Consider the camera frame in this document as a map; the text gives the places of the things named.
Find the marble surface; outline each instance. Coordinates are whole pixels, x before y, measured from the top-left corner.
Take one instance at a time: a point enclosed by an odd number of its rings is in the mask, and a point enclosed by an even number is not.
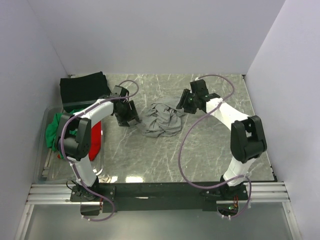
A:
[[[142,117],[150,105],[159,98],[180,97],[189,82],[202,74],[106,74],[110,89],[123,80],[135,80],[140,91],[132,98],[138,114]],[[234,83],[235,94],[226,102],[237,110],[253,115],[253,107],[243,77],[239,74],[227,75]],[[231,87],[217,77],[205,78],[210,93],[226,96]],[[134,93],[136,86],[125,82],[123,87]],[[176,136],[151,138],[142,135],[131,122],[131,127],[119,127],[114,116],[102,121],[103,151],[100,153],[104,165],[99,175],[105,182],[181,182],[178,169],[178,151],[181,141],[191,125],[203,112],[186,114],[182,117],[182,130]],[[219,181],[231,161],[230,131],[214,117],[204,119],[187,138],[181,155],[185,175],[191,181]],[[70,167],[59,161],[59,172],[71,174]],[[272,168],[266,153],[251,166],[253,181],[273,181]]]

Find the black cloth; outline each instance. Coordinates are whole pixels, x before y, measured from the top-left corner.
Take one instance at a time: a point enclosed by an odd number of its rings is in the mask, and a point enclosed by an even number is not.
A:
[[[106,76],[102,71],[82,77],[60,79],[63,109],[68,113],[74,109],[85,109],[102,95],[110,93]]]

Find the white wall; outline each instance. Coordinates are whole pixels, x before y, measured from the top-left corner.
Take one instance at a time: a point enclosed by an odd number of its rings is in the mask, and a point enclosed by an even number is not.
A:
[[[28,0],[69,74],[246,74],[285,0]]]
[[[286,0],[246,83],[306,240],[320,229],[320,1]]]
[[[16,234],[45,108],[66,72],[25,0],[0,0],[0,239]]]

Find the red object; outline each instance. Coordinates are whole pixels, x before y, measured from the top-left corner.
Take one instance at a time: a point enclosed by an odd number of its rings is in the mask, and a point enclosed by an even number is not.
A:
[[[93,126],[91,129],[91,148],[89,151],[89,159],[93,161],[101,148],[101,121]]]

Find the plastic container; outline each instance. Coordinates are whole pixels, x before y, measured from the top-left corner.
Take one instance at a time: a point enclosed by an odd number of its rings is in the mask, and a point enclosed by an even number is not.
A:
[[[94,103],[94,101],[69,103],[68,106],[76,106],[75,109],[85,109],[88,105]],[[56,113],[62,113],[63,106],[56,105],[50,106],[44,111],[41,136],[36,157],[35,171],[34,171],[34,183],[35,184],[65,184],[67,181],[75,180],[76,176],[70,167],[69,163],[65,159],[58,158],[58,151],[52,151],[51,148],[47,148],[46,145],[46,129],[47,126],[53,121]],[[104,131],[104,125],[101,124],[101,131]],[[101,146],[103,146],[103,137],[101,136]],[[90,162],[92,170],[99,176],[104,168],[104,152],[101,147],[99,153],[93,161]]]

